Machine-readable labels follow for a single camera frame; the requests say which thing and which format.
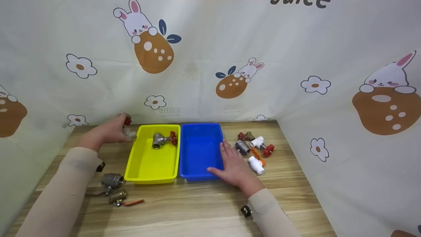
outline brown egg illustration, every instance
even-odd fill
[[[411,127],[421,116],[421,97],[402,94],[391,87],[376,87],[371,93],[358,92],[352,98],[362,125],[378,135],[393,135]]]
[[[246,87],[247,83],[244,77],[236,78],[234,75],[228,75],[216,86],[216,94],[221,98],[231,99],[241,95]]]
[[[141,33],[140,38],[134,51],[143,70],[156,74],[167,69],[174,60],[174,51],[168,41],[161,34],[152,36],[148,31]]]
[[[416,236],[402,230],[395,230],[390,235],[390,237],[416,237]]]
[[[0,97],[0,137],[13,135],[27,115],[28,111],[19,101],[10,101]]]

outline hand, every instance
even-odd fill
[[[123,124],[130,115],[118,113],[112,119],[93,128],[82,136],[76,147],[85,147],[96,152],[104,143],[129,143],[132,139],[123,133]]]
[[[224,170],[209,167],[207,169],[208,172],[220,177],[227,183],[239,187],[247,198],[264,189],[263,184],[253,174],[247,163],[244,162],[239,151],[233,148],[225,139],[219,144],[219,148],[221,149],[222,161],[224,162]]]

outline wrist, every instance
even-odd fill
[[[75,147],[84,147],[98,152],[103,143],[102,136],[97,134],[93,129],[84,134]]]
[[[244,179],[238,187],[247,198],[265,188],[263,183],[255,175]]]

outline white tee fitting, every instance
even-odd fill
[[[250,156],[250,158],[248,158],[248,163],[250,164],[250,167],[256,171],[256,173],[258,175],[263,174],[264,172],[264,168],[262,166],[262,162],[259,161],[258,159],[256,159],[256,157],[254,156]]]
[[[250,142],[250,145],[253,146],[253,147],[255,146],[258,149],[260,149],[260,147],[262,145],[264,145],[264,139],[263,139],[263,137],[262,136],[256,137],[253,141]]]
[[[136,138],[136,132],[132,132],[129,127],[124,127],[123,133],[124,133],[124,135],[126,135],[128,137],[131,137],[133,139]]]

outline orange handle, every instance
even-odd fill
[[[256,159],[258,159],[260,162],[262,162],[262,166],[264,167],[266,165],[266,161],[264,161],[259,153],[257,153],[256,149],[254,149],[254,147],[250,147],[251,153],[253,153],[254,157],[256,157]]]
[[[144,199],[141,199],[141,200],[137,200],[137,201],[133,201],[133,202],[129,202],[129,203],[127,203],[127,202],[123,202],[123,205],[125,205],[126,207],[128,207],[128,206],[131,206],[131,205],[135,205],[135,204],[138,204],[138,203],[142,203],[142,202],[144,202],[145,200]]]

